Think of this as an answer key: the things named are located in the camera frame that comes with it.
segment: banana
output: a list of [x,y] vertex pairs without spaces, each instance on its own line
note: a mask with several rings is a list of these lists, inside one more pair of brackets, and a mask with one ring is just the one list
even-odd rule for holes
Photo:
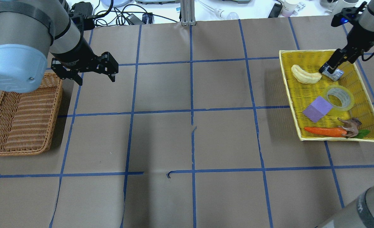
[[315,84],[322,78],[321,74],[308,73],[298,65],[293,65],[291,71],[294,74],[294,77],[303,84]]

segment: white cup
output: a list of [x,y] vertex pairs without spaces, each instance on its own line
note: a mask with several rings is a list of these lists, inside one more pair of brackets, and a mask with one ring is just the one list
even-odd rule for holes
[[332,15],[342,12],[343,8],[353,7],[356,6],[359,0],[339,0],[336,3],[335,8],[332,10]]
[[283,3],[283,8],[281,9],[281,15],[284,17],[291,16],[298,3],[300,3],[299,0],[285,0]]

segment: yellow basket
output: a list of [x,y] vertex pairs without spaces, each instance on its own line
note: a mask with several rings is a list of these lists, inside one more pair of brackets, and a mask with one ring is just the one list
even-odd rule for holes
[[[330,78],[322,76],[316,84],[302,84],[297,81],[291,72],[294,64],[299,65],[307,72],[318,72],[319,68],[332,56],[334,50],[300,50],[280,51],[280,65],[283,74],[284,85],[287,91],[291,112],[301,141],[363,141],[374,142],[374,108],[365,89],[355,64],[345,62],[339,66],[344,71],[340,80],[333,82]],[[357,117],[362,122],[359,129],[370,130],[370,133],[363,139],[345,137],[318,136],[304,130],[304,127],[337,127],[343,125],[337,117],[324,116],[317,123],[312,122],[302,112],[319,96],[329,85],[341,85],[349,89],[355,99],[353,108],[342,114],[339,118],[350,119]]]

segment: carrot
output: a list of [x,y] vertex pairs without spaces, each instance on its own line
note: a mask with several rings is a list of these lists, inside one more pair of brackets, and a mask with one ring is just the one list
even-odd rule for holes
[[317,135],[329,137],[346,137],[347,131],[340,127],[304,127],[304,130]]

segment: purple block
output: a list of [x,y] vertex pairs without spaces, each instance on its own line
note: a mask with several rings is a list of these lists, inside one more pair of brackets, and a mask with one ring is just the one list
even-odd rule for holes
[[323,97],[319,96],[303,111],[303,113],[314,123],[316,123],[332,108],[332,104],[326,101]]

